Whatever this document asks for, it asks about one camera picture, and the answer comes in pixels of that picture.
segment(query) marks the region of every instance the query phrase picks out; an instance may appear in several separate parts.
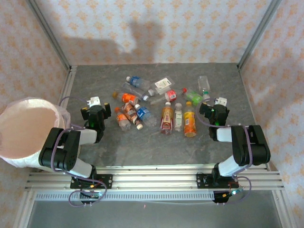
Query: gray floor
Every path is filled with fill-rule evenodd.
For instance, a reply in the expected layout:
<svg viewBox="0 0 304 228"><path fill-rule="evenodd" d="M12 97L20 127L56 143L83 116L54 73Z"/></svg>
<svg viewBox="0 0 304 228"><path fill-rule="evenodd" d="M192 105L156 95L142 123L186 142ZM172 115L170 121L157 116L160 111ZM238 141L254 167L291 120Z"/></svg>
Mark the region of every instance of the gray floor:
<svg viewBox="0 0 304 228"><path fill-rule="evenodd" d="M197 136L186 138L183 133L174 132L163 135L159 128L144 127L138 131L123 133L115 119L114 109L122 103L112 98L112 92L119 88L127 76L140 76L156 81L170 76L175 85L197 90L197 77L207 75L212 97L228 99L230 109L227 124L254 124L245 89L235 64L150 64L150 65L108 65L79 66L77 68L71 95L89 99L99 96L102 102L109 102L113 116L105 121L106 130L101 142L82 146L79 158L97 166L114 165L161 165L217 163L232 154L230 143L214 142L209 138L208 127L196 122ZM183 98L176 102L185 105ZM163 104L149 108L161 118ZM67 110L71 113L72 123L83 125L80 101L69 99Z"/></svg>
<svg viewBox="0 0 304 228"><path fill-rule="evenodd" d="M281 224L271 191L252 191L245 201L224 207L208 202L181 205L104 201L91 208L73 208L66 201L36 201L28 228L61 227L280 228Z"/></svg>

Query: gray marble surface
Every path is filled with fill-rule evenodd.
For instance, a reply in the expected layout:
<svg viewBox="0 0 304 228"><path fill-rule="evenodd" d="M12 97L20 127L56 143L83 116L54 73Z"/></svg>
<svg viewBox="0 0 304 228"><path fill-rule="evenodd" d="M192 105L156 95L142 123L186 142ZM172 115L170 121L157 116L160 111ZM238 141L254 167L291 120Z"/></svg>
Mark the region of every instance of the gray marble surface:
<svg viewBox="0 0 304 228"><path fill-rule="evenodd" d="M197 119L197 136L193 138L186 138L179 132L163 135L158 126L144 126L139 131L132 125L131 130L124 133L116 122L114 109L123 103L114 100L112 93L127 76L140 76L150 81L170 76L175 81L173 89L187 87L197 90L197 77L200 75L208 76L212 97L227 98L227 107L230 110L227 124L254 124L236 64L78 66L71 95L85 99L99 96L102 102L110 103L112 110L112 117L105 121L106 130L101 142L82 146L79 158L97 166L217 163L228 158L232 154L232 145L228 142L212 141L208 127ZM178 97L174 103L176 102L185 105L186 100ZM161 119L164 104L153 107L145 102L142 104ZM72 123L84 124L80 113L83 106L80 101L69 99L67 110L71 113Z"/></svg>

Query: white bucket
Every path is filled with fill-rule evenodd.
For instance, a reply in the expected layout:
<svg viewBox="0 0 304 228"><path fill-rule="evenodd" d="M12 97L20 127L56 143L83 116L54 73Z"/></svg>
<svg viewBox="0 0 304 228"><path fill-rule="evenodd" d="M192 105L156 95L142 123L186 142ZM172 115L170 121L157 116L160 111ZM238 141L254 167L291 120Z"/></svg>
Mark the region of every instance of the white bucket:
<svg viewBox="0 0 304 228"><path fill-rule="evenodd" d="M29 97L13 102L0 115L0 157L15 167L49 170L38 162L49 131L69 126L69 112L49 101Z"/></svg>

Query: bottle cap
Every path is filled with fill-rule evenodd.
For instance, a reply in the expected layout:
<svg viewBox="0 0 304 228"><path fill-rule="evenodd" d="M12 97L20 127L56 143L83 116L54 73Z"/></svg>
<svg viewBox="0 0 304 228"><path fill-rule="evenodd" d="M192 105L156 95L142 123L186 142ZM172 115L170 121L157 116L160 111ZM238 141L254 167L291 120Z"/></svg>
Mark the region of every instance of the bottle cap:
<svg viewBox="0 0 304 228"><path fill-rule="evenodd" d="M148 93L149 93L150 96L153 96L153 95L154 95L154 91L153 91L152 89L149 89L149 90L148 90Z"/></svg>
<svg viewBox="0 0 304 228"><path fill-rule="evenodd" d="M175 104L175 108L182 108L181 103L176 103L176 104Z"/></svg>
<svg viewBox="0 0 304 228"><path fill-rule="evenodd" d="M113 97L114 99L116 99L117 96L118 96L118 92L114 92L114 93L112 94L112 97Z"/></svg>
<svg viewBox="0 0 304 228"><path fill-rule="evenodd" d="M203 95L203 99L205 100L205 99L210 99L210 96L208 95L208 94L204 94Z"/></svg>
<svg viewBox="0 0 304 228"><path fill-rule="evenodd" d="M147 96L147 95L143 96L144 101L147 101L148 99L149 99L149 96Z"/></svg>
<svg viewBox="0 0 304 228"><path fill-rule="evenodd" d="M143 125L140 123L139 125L136 126L136 128L137 128L138 130L140 130L140 129L143 128Z"/></svg>

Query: wallpaper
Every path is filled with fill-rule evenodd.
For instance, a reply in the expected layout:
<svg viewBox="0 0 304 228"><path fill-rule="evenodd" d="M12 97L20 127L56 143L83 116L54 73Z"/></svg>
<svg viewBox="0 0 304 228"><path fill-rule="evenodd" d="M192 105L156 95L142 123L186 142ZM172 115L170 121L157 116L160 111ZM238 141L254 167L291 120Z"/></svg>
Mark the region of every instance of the wallpaper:
<svg viewBox="0 0 304 228"><path fill-rule="evenodd" d="M0 113L28 96L57 103L67 73L25 0L1 1L0 40ZM13 226L28 174L0 159L0 227Z"/></svg>
<svg viewBox="0 0 304 228"><path fill-rule="evenodd" d="M271 0L37 0L71 65L238 62Z"/></svg>
<svg viewBox="0 0 304 228"><path fill-rule="evenodd" d="M242 77L298 227L304 224L304 3L283 0Z"/></svg>

